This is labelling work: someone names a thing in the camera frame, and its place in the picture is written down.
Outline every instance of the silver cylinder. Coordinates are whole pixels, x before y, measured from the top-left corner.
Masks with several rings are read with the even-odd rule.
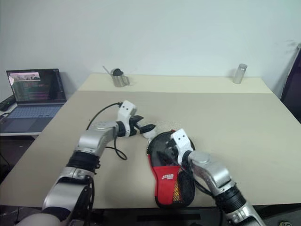
[[[235,84],[240,84],[244,74],[246,72],[246,68],[248,67],[248,65],[246,64],[240,64],[235,72],[234,78],[233,78],[233,82]]]

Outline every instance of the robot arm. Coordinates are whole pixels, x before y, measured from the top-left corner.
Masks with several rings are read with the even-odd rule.
[[[46,196],[39,214],[30,215],[18,226],[63,226],[72,219],[84,218],[93,196],[95,170],[100,167],[99,159],[107,144],[116,137],[129,137],[137,133],[149,132],[154,125],[138,126],[143,119],[135,115],[136,106],[124,101],[120,106],[117,121],[99,122],[86,130],[69,159],[67,165]]]
[[[178,152],[178,163],[189,165],[195,178],[207,184],[218,208],[228,222],[240,226],[265,226],[253,206],[247,202],[232,180],[229,171],[208,153],[193,151],[183,129],[171,135],[171,148]]]

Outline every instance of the black cable on floor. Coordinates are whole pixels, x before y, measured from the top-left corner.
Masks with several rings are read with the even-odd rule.
[[[2,157],[2,159],[7,163],[8,165],[8,170],[11,170],[11,166],[9,164],[9,162],[3,157],[3,155],[0,153],[0,156]]]

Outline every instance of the white wall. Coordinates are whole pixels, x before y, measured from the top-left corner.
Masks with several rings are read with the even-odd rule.
[[[58,67],[67,93],[91,72],[229,76],[239,63],[277,94],[301,42],[300,0],[0,0],[5,70]]]

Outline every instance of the beige table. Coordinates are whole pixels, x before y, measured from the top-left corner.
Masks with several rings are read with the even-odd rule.
[[[261,79],[245,79],[241,85],[228,78],[134,76],[131,81],[130,87],[115,88],[108,75],[92,74],[1,184],[0,204],[42,206],[88,120],[125,99],[159,131],[184,128],[197,149],[229,168],[252,204],[301,202],[301,125]],[[115,120],[117,110],[108,109],[97,119]],[[117,145],[128,160],[113,150],[104,152],[95,176],[94,208],[156,207],[146,139],[120,138]],[[213,205],[196,191],[191,206]]]

